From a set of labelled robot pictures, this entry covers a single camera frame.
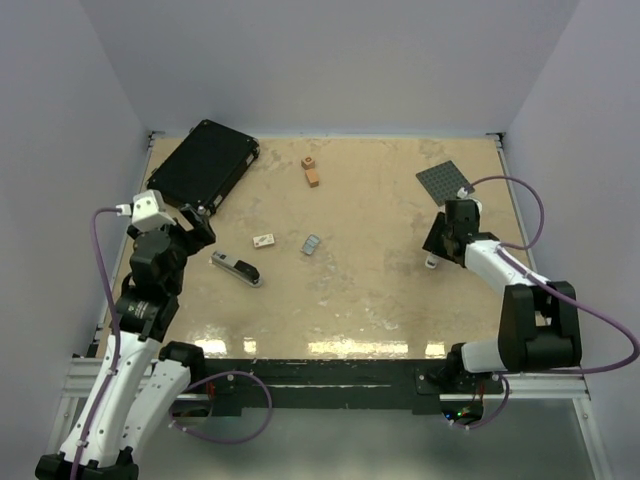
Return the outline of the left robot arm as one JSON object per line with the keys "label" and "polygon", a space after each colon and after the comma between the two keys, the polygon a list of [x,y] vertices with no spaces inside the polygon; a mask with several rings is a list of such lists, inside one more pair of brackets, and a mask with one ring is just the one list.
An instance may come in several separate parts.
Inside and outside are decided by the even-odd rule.
{"label": "left robot arm", "polygon": [[152,194],[115,213],[130,217],[130,272],[109,298],[111,333],[87,402],[54,454],[40,458],[39,479],[135,479],[137,458],[181,391],[207,380],[201,348],[162,342],[178,309],[187,260],[216,241],[203,208],[186,204],[185,229]]}

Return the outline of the grey metal stapler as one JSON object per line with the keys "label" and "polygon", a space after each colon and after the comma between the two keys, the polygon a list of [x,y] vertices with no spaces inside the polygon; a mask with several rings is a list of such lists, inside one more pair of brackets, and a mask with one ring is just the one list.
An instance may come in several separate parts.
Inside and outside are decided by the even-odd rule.
{"label": "grey metal stapler", "polygon": [[211,255],[211,261],[214,265],[222,268],[253,288],[259,288],[262,285],[262,276],[259,270],[244,260],[216,250]]}

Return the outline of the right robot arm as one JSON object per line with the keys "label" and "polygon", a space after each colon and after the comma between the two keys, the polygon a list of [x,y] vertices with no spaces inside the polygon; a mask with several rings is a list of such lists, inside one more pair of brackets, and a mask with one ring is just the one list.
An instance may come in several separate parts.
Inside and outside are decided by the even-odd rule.
{"label": "right robot arm", "polygon": [[459,343],[447,354],[445,379],[459,393],[469,392],[481,374],[539,372],[576,367],[582,359],[575,289],[552,282],[506,252],[499,239],[480,230],[479,204],[448,200],[423,244],[425,264],[454,263],[484,280],[502,296],[497,337]]}

